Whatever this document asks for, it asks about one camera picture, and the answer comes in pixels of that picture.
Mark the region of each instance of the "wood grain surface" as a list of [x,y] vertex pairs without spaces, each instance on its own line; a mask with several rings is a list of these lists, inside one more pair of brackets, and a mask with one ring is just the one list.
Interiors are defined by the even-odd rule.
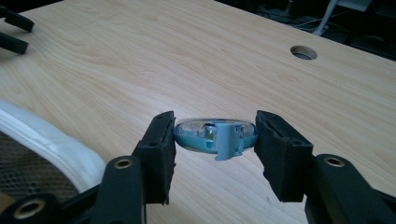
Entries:
[[[24,55],[0,49],[0,97],[97,151],[130,154],[151,119],[276,113],[396,195],[396,63],[208,0],[66,0],[25,12]],[[307,46],[318,57],[290,53]],[[253,150],[229,161],[177,148],[170,205],[148,223],[306,223]]]

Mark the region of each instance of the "blue clip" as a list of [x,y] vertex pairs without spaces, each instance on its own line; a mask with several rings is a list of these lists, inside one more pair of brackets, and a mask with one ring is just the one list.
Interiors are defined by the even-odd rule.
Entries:
[[237,119],[183,119],[175,127],[176,142],[188,150],[218,154],[216,161],[242,155],[257,141],[256,126]]

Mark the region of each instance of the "black object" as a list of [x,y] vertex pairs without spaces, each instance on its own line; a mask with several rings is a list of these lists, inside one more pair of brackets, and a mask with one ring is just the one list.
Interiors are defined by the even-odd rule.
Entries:
[[[17,26],[27,32],[32,32],[35,25],[31,20],[3,6],[0,6],[0,18],[5,18],[4,22]],[[0,48],[23,54],[26,52],[27,46],[28,43],[22,40],[0,33]]]
[[265,167],[264,176],[281,202],[300,202],[304,196],[304,167],[313,145],[280,116],[258,111],[259,134],[254,151]]
[[349,161],[314,157],[312,144],[277,115],[258,111],[256,126],[265,178],[282,202],[307,196],[309,223],[396,223],[395,198],[372,189]]
[[154,117],[132,155],[142,161],[146,203],[169,204],[175,167],[175,117],[172,111]]
[[[0,223],[146,223],[146,203],[169,203],[174,126],[172,111],[156,116],[132,156],[107,164],[99,186],[60,206],[53,196],[29,196],[11,205]],[[396,223],[396,199],[372,189],[349,161],[313,156],[313,145],[278,115],[258,111],[256,126],[255,152],[264,164],[265,178],[282,202],[301,202],[307,196],[309,223]],[[52,204],[51,209],[26,204],[37,199]],[[29,222],[15,218],[18,209],[22,215],[31,209],[36,212],[27,217],[33,218]]]

